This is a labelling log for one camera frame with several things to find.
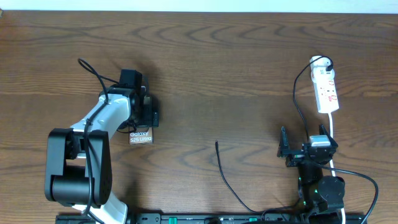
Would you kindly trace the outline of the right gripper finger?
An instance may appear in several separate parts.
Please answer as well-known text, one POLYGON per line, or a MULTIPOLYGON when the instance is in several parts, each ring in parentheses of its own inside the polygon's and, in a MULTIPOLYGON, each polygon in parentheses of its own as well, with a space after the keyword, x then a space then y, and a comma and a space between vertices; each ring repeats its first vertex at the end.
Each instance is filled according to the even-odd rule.
POLYGON ((332 138, 331 134, 326 130, 324 125, 320 124, 318 127, 319 127, 319 135, 321 135, 323 139, 327 139, 330 143, 330 146, 336 149, 338 147, 338 144, 332 138))
POLYGON ((281 127, 280 131, 280 143, 277 151, 277 157, 286 157, 289 152, 289 141, 285 127, 281 127))

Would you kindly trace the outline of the Galaxy S25 Ultra smartphone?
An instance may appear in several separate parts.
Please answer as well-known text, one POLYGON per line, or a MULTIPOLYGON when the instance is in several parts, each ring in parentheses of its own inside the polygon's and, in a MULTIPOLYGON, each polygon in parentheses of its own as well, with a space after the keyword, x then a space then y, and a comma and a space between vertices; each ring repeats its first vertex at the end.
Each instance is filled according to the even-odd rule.
POLYGON ((153 128, 137 128, 129 133, 129 144, 152 144, 154 142, 153 128))

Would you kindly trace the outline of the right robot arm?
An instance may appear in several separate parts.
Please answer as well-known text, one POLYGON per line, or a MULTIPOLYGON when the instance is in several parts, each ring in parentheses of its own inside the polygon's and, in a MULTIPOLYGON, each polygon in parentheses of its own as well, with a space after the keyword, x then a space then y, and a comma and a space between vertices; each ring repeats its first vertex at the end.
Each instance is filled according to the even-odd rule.
POLYGON ((295 215, 305 223, 317 215, 334 215, 344 207, 345 181, 323 174, 323 167, 332 160, 338 144, 322 124, 319 133, 310 136, 301 149, 291 149, 286 129, 282 127, 280 131, 277 157, 284 157, 287 167, 298 169, 299 203, 295 215))

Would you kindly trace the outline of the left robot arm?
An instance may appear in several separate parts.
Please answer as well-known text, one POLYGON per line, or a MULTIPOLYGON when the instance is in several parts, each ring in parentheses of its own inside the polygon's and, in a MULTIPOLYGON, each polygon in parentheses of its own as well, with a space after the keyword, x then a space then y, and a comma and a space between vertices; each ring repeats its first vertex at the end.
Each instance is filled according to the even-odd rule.
POLYGON ((99 94, 97 104, 69 128, 53 129, 47 139, 44 194, 77 211, 57 215, 56 223, 134 223, 129 206, 114 194, 110 142, 116 133, 146 132, 159 114, 148 85, 136 70, 121 70, 119 81, 99 94))

